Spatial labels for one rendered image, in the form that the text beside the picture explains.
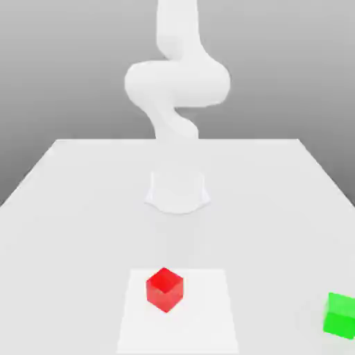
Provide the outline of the small red cube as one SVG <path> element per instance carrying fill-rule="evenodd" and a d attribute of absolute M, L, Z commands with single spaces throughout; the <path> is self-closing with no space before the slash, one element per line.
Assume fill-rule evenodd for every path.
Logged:
<path fill-rule="evenodd" d="M 168 268 L 161 268 L 146 280 L 146 299 L 168 313 L 184 296 L 184 279 Z"/>

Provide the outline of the small green cube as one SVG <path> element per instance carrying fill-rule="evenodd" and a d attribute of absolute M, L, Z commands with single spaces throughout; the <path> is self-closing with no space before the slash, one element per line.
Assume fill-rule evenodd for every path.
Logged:
<path fill-rule="evenodd" d="M 355 298 L 329 293 L 322 328 L 326 333 L 355 339 Z"/>

